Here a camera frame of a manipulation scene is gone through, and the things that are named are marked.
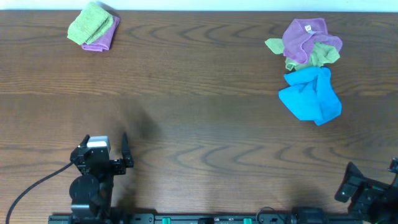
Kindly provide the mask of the green microfiber cloth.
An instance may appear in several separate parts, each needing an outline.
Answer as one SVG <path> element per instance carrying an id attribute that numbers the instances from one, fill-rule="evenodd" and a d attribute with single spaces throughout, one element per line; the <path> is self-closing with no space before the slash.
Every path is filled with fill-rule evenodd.
<path id="1" fill-rule="evenodd" d="M 113 16 L 95 2 L 90 2 L 70 24 L 67 37 L 78 45 L 92 44 L 113 25 Z"/>

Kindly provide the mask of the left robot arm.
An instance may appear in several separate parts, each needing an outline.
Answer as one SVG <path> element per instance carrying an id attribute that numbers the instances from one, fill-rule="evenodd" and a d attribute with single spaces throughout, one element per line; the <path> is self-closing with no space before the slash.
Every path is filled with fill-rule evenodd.
<path id="1" fill-rule="evenodd" d="M 118 223 L 122 215 L 111 208 L 114 177 L 134 167 L 127 134 L 121 142 L 120 159 L 110 159 L 109 137 L 86 135 L 72 151 L 70 161 L 81 173 L 71 184 L 72 223 Z"/>

